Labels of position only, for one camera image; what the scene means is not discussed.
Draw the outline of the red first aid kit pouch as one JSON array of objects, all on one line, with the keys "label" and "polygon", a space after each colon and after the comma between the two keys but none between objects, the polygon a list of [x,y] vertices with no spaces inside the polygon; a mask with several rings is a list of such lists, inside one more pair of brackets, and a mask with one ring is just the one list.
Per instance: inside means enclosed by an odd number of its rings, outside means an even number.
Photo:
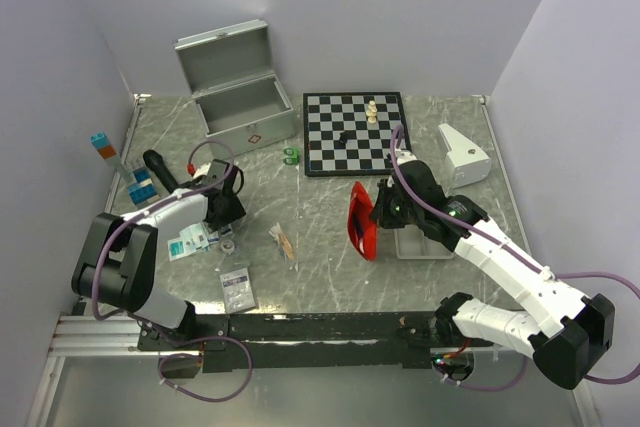
[{"label": "red first aid kit pouch", "polygon": [[377,224],[370,218],[373,204],[364,186],[356,181],[352,187],[347,232],[352,246],[367,261],[377,254]]}]

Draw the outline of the medical tape roll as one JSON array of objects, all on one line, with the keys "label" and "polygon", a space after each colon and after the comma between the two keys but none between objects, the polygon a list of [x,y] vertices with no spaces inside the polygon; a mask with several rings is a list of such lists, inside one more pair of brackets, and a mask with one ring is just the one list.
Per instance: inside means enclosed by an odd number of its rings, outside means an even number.
[{"label": "medical tape roll", "polygon": [[233,255],[240,251],[238,244],[232,239],[222,239],[219,242],[219,249],[221,252],[227,255]]}]

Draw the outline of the metal first aid case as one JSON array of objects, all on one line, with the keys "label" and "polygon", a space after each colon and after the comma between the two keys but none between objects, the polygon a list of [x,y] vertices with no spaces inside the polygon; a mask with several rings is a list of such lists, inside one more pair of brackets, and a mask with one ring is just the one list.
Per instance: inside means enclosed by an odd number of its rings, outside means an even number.
[{"label": "metal first aid case", "polygon": [[294,108],[274,69],[266,21],[184,37],[174,50],[205,135],[214,141],[214,156],[238,156],[297,135]]}]

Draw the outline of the white bandage packet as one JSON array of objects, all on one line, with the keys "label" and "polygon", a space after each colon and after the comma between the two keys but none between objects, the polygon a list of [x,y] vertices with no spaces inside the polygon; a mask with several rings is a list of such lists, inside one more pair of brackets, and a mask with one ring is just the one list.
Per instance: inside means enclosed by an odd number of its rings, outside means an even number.
[{"label": "white bandage packet", "polygon": [[220,237],[224,237],[224,236],[229,236],[233,234],[233,228],[231,225],[226,225],[224,227],[221,227],[218,230],[218,234]]}]

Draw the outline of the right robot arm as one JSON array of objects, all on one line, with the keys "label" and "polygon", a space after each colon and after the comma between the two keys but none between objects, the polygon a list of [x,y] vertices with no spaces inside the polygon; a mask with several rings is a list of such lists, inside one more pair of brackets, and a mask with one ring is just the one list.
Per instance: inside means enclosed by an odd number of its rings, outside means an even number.
[{"label": "right robot arm", "polygon": [[519,310],[457,293],[445,299],[436,332],[448,345],[477,338],[530,358],[556,386],[572,390],[609,350],[615,307],[566,284],[519,248],[470,198],[446,195],[422,161],[410,160],[378,182],[370,218],[378,227],[417,227],[428,239],[482,271]]}]

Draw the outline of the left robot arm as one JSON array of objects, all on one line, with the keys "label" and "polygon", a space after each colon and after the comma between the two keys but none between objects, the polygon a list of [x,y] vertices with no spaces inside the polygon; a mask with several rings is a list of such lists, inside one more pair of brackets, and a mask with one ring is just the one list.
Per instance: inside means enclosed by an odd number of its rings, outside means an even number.
[{"label": "left robot arm", "polygon": [[97,215],[71,289],[162,328],[166,342],[184,349],[197,337],[195,306],[155,283],[158,248],[193,224],[203,222],[218,230],[244,217],[246,211],[238,198],[245,184],[244,171],[215,159],[200,176],[189,165],[192,178],[180,183],[156,151],[146,151],[143,160],[169,195],[147,209],[123,216]]}]

